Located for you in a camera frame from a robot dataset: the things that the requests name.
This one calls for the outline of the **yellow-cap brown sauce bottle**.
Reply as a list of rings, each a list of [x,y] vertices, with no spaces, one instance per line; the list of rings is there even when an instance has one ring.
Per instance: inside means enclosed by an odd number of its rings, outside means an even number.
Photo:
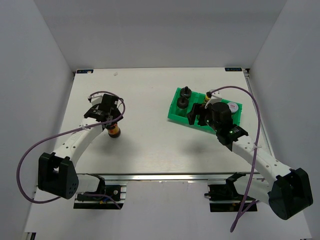
[[[206,103],[211,99],[211,97],[212,97],[212,94],[211,94],[211,92],[208,91],[208,92],[205,94],[205,97],[204,97],[203,102],[206,104]]]

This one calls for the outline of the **glass shaker black knob lid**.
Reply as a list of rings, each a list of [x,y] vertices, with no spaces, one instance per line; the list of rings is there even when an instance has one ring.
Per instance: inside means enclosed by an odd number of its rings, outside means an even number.
[[[180,97],[184,97],[184,98],[189,99],[192,95],[192,91],[190,90],[190,88],[188,86],[185,86],[180,89],[179,95],[180,95]]]

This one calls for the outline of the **red-lid sauce jar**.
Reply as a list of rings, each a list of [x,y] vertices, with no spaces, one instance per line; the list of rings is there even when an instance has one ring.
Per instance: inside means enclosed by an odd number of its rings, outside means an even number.
[[[108,135],[111,138],[118,138],[121,135],[121,129],[119,128],[117,123],[108,126],[107,128]]]

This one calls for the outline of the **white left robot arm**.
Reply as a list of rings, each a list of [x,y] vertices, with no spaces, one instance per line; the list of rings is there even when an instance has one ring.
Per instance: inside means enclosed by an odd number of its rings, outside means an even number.
[[[123,114],[121,100],[111,93],[93,93],[88,97],[90,109],[84,114],[79,129],[52,153],[43,153],[38,160],[38,188],[55,196],[70,199],[76,194],[90,195],[99,200],[105,196],[103,178],[95,174],[77,174],[76,165],[82,154],[103,131],[111,138],[121,134],[118,121]]]

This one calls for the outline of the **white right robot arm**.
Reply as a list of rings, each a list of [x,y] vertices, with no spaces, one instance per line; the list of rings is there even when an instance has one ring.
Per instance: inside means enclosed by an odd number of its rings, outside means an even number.
[[[206,194],[211,200],[236,200],[247,195],[270,206],[282,220],[288,220],[313,204],[309,176],[302,168],[293,169],[254,144],[248,132],[233,123],[229,106],[224,102],[195,103],[187,114],[190,125],[207,125],[215,131],[218,141],[242,157],[264,180],[252,179],[246,191],[249,175],[234,173],[219,190]]]

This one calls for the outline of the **green three-compartment bin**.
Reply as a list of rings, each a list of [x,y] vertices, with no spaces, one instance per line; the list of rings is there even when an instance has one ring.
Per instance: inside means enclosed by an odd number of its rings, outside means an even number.
[[[179,108],[177,103],[180,96],[181,88],[178,87],[175,91],[173,100],[171,102],[169,111],[168,111],[168,118],[172,121],[174,121],[177,124],[181,124],[193,129],[197,129],[200,131],[204,131],[210,134],[215,134],[215,131],[211,129],[209,126],[200,126],[198,125],[199,116],[196,117],[194,125],[189,125],[189,121],[187,118],[187,113],[189,113],[192,110],[193,104],[204,104],[205,103],[205,94],[192,91],[191,96],[188,99],[188,106],[185,109]]]

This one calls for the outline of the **blue right corner label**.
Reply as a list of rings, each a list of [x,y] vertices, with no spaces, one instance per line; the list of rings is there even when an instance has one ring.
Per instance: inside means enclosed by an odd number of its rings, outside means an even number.
[[[226,72],[242,72],[242,68],[241,67],[225,67],[224,70]]]

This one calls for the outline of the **blue corner label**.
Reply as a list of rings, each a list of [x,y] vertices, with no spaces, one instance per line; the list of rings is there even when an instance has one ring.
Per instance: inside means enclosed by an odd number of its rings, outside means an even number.
[[[76,74],[92,74],[93,72],[93,69],[78,69]]]
[[[242,68],[241,67],[225,67],[224,70],[226,72],[242,72]]]

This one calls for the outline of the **blue left corner label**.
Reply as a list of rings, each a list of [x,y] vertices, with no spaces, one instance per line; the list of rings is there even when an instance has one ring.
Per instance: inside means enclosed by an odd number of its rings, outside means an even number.
[[[76,74],[92,74],[93,72],[93,69],[78,69]]]

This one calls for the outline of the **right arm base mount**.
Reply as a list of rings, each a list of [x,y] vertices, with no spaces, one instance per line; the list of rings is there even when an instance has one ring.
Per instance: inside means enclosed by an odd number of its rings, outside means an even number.
[[[204,197],[209,200],[211,213],[236,213],[240,209],[243,193],[238,193],[235,181],[249,174],[236,172],[234,174],[211,174],[207,180],[208,192]]]

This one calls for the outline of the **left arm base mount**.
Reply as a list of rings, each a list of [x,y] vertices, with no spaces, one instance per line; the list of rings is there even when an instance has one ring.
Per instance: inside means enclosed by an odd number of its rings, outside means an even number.
[[[77,210],[121,210],[126,184],[106,180],[101,175],[79,174],[73,208]]]

